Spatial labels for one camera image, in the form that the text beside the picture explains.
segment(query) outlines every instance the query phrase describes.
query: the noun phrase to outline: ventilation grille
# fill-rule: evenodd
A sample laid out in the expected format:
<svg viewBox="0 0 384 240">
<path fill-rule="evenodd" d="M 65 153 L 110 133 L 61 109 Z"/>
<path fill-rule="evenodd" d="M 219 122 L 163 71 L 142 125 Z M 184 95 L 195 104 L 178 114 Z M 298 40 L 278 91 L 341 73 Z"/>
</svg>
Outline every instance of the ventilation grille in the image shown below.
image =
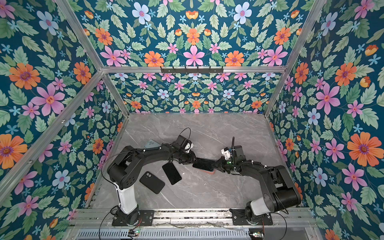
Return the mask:
<svg viewBox="0 0 384 240">
<path fill-rule="evenodd" d="M 229 230 L 223 228 L 206 229 L 142 229 L 139 237 L 134 239 L 249 239 L 247 228 Z M 100 238 L 103 240 L 130 239 L 128 229 L 101 229 Z M 99 239 L 99 229 L 82 229 L 76 239 Z"/>
</svg>

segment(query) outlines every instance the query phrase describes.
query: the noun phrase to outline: black smartphone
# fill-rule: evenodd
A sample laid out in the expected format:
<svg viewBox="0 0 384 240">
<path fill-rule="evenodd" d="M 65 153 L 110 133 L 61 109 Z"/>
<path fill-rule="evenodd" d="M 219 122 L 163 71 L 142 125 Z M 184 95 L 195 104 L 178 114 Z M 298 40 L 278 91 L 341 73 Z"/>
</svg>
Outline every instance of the black smartphone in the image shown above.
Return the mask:
<svg viewBox="0 0 384 240">
<path fill-rule="evenodd" d="M 197 159 L 193 164 L 192 167 L 205 170 L 208 172 L 213 172 L 215 170 L 214 168 L 215 161 L 213 160 L 205 160 L 205 159 Z"/>
<path fill-rule="evenodd" d="M 181 176 L 172 162 L 164 164 L 163 169 L 172 185 L 181 180 Z"/>
<path fill-rule="evenodd" d="M 156 194 L 159 194 L 163 187 L 166 185 L 163 181 L 161 181 L 158 177 L 150 172 L 144 173 L 144 175 L 140 178 L 140 182 Z"/>
</svg>

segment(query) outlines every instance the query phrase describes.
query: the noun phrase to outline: black mounting plate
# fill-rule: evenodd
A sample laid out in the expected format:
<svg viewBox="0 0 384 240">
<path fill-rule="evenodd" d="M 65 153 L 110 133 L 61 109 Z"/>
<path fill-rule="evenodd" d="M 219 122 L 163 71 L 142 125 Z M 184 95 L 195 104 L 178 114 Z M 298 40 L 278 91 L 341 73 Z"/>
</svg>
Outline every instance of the black mounting plate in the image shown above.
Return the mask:
<svg viewBox="0 0 384 240">
<path fill-rule="evenodd" d="M 245 217 L 245 209 L 230 209 L 229 210 L 232 213 L 232 221 L 233 225 L 240 226 L 240 225 L 251 225 L 246 217 Z M 265 217 L 261 218 L 257 224 L 254 225 L 273 225 L 272 216 L 271 214 L 266 214 Z"/>
</svg>

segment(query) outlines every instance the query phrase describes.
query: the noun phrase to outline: marble floor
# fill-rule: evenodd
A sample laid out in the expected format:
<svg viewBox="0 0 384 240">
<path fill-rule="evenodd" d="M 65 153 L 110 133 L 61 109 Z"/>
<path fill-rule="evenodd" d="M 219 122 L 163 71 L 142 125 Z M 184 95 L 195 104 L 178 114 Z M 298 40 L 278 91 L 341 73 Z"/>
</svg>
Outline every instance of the marble floor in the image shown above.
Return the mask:
<svg viewBox="0 0 384 240">
<path fill-rule="evenodd" d="M 247 159 L 269 166 L 282 164 L 261 114 L 132 114 L 116 153 L 127 145 L 142 148 L 150 139 L 171 143 L 186 127 L 192 130 L 190 140 L 197 157 L 219 159 L 220 150 L 230 147 L 234 136 L 235 145 L 243 147 Z M 148 164 L 141 170 L 139 178 L 149 171 L 166 184 L 155 194 L 137 181 L 135 196 L 141 209 L 244 208 L 247 202 L 261 196 L 259 182 L 253 178 L 219 171 L 210 175 L 177 162 L 174 164 L 182 180 L 171 185 L 162 169 L 165 163 Z M 115 187 L 103 180 L 91 207 L 108 209 L 117 204 Z"/>
</svg>

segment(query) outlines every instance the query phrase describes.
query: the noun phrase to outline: orange flower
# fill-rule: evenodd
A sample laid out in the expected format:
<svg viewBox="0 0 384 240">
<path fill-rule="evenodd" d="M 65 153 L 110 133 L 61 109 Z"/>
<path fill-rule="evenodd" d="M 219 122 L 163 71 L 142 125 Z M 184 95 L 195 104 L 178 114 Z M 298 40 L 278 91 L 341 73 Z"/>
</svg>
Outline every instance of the orange flower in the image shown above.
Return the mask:
<svg viewBox="0 0 384 240">
<path fill-rule="evenodd" d="M 365 55 L 370 56 L 370 55 L 374 54 L 377 50 L 379 50 L 379 48 L 376 45 L 369 45 L 365 49 Z"/>
<path fill-rule="evenodd" d="M 340 69 L 337 69 L 336 71 L 336 77 L 335 81 L 337 82 L 337 85 L 342 86 L 347 86 L 349 84 L 349 81 L 352 81 L 355 77 L 356 74 L 355 72 L 357 71 L 357 68 L 353 66 L 353 63 L 348 63 L 341 65 Z"/>
<path fill-rule="evenodd" d="M 371 85 L 371 79 L 368 76 L 363 77 L 360 80 L 360 86 L 363 88 L 368 88 Z"/>
<path fill-rule="evenodd" d="M 122 122 L 120 122 L 118 125 L 118 132 L 120 132 L 121 126 L 122 126 Z"/>
<path fill-rule="evenodd" d="M 83 62 L 75 63 L 74 66 L 76 68 L 73 69 L 73 72 L 76 74 L 77 81 L 81 81 L 81 83 L 85 85 L 91 78 L 89 67 L 86 66 Z"/>
<path fill-rule="evenodd" d="M 155 53 L 154 51 L 149 51 L 144 55 L 144 62 L 148 64 L 148 67 L 162 67 L 164 66 L 164 59 L 161 58 L 159 53 Z"/>
<path fill-rule="evenodd" d="M 368 163 L 374 167 L 379 164 L 377 159 L 384 158 L 384 150 L 377 148 L 381 146 L 381 141 L 377 137 L 371 138 L 371 134 L 368 132 L 361 132 L 360 136 L 355 133 L 351 137 L 352 142 L 348 142 L 347 148 L 351 150 L 349 155 L 353 160 L 358 160 L 358 164 L 363 167 Z"/>
<path fill-rule="evenodd" d="M 291 13 L 291 18 L 295 18 L 295 17 L 297 17 L 297 15 L 299 15 L 299 10 L 295 10 L 295 11 L 293 11 L 292 13 Z"/>
<path fill-rule="evenodd" d="M 209 30 L 209 29 L 207 29 L 207 28 L 204 30 L 204 35 L 205 35 L 205 36 L 209 36 L 209 35 L 211 35 L 211 34 L 212 34 L 211 30 Z"/>
<path fill-rule="evenodd" d="M 16 82 L 15 85 L 19 88 L 30 90 L 40 82 L 40 78 L 37 77 L 40 73 L 29 64 L 25 66 L 24 63 L 18 63 L 17 68 L 11 67 L 9 72 L 11 73 L 9 78 L 12 82 Z"/>
<path fill-rule="evenodd" d="M 104 143 L 103 142 L 104 141 L 101 138 L 99 138 L 99 139 L 97 139 L 95 141 L 95 143 L 93 144 L 93 150 L 92 150 L 95 154 L 101 153 L 101 150 L 104 147 Z"/>
<path fill-rule="evenodd" d="M 99 42 L 102 42 L 104 45 L 112 45 L 112 37 L 108 31 L 105 31 L 103 28 L 96 28 L 96 37 L 99 38 Z"/>
<path fill-rule="evenodd" d="M 58 221 L 59 221 L 58 218 L 53 219 L 52 222 L 49 224 L 49 227 L 50 228 L 56 227 Z"/>
<path fill-rule="evenodd" d="M 332 229 L 325 230 L 325 238 L 327 240 L 340 240 L 339 236 Z"/>
<path fill-rule="evenodd" d="M 225 58 L 227 67 L 240 67 L 241 63 L 244 62 L 244 54 L 239 53 L 239 51 L 234 51 L 233 53 L 228 53 L 228 57 Z"/>
<path fill-rule="evenodd" d="M 91 194 L 91 192 L 92 192 L 92 189 L 93 189 L 93 187 L 95 186 L 95 184 L 94 183 L 92 183 L 88 188 L 87 188 L 87 190 L 85 190 L 85 196 L 84 196 L 84 200 L 88 200 L 88 198 L 89 198 L 89 195 Z"/>
<path fill-rule="evenodd" d="M 309 73 L 308 64 L 301 63 L 300 66 L 297 67 L 295 73 L 295 82 L 298 84 L 302 84 L 307 79 L 307 74 Z"/>
<path fill-rule="evenodd" d="M 301 199 L 303 199 L 303 195 L 302 195 L 303 191 L 301 190 L 301 187 L 299 187 L 299 184 L 297 182 L 295 182 L 295 187 L 297 188 L 297 191 L 299 192 Z"/>
<path fill-rule="evenodd" d="M 295 144 L 293 143 L 292 139 L 287 138 L 287 140 L 285 141 L 285 146 L 287 147 L 287 150 L 292 151 L 294 145 Z"/>
<path fill-rule="evenodd" d="M 90 11 L 85 11 L 84 12 L 85 13 L 85 15 L 89 18 L 89 19 L 93 19 L 93 13 L 91 13 Z"/>
<path fill-rule="evenodd" d="M 275 44 L 283 45 L 286 41 L 288 41 L 288 38 L 291 36 L 291 29 L 289 28 L 282 28 L 281 30 L 277 31 L 276 36 L 273 38 L 275 41 Z"/>
<path fill-rule="evenodd" d="M 141 108 L 141 103 L 137 102 L 137 101 L 132 101 L 131 102 L 131 105 L 133 108 L 135 109 L 140 109 Z"/>
<path fill-rule="evenodd" d="M 192 107 L 194 107 L 194 108 L 199 108 L 199 107 L 201 107 L 201 103 L 199 102 L 199 101 L 194 101 L 193 103 L 192 103 Z"/>
<path fill-rule="evenodd" d="M 187 40 L 192 45 L 196 45 L 196 43 L 200 41 L 199 37 L 200 37 L 200 34 L 197 32 L 195 28 L 191 28 L 189 30 L 189 33 L 187 33 L 187 38 L 188 38 Z"/>
<path fill-rule="evenodd" d="M 27 145 L 22 144 L 23 141 L 24 139 L 19 136 L 12 139 L 11 134 L 0 135 L 0 164 L 3 164 L 2 169 L 13 167 L 13 162 L 18 162 L 23 156 L 21 153 L 27 151 Z"/>
<path fill-rule="evenodd" d="M 262 102 L 261 101 L 255 101 L 255 102 L 253 102 L 252 103 L 252 108 L 259 108 L 259 107 L 261 107 L 262 106 Z"/>
<path fill-rule="evenodd" d="M 181 29 L 177 29 L 177 30 L 175 31 L 175 35 L 176 35 L 176 36 L 181 36 L 181 34 L 182 34 Z"/>
</svg>

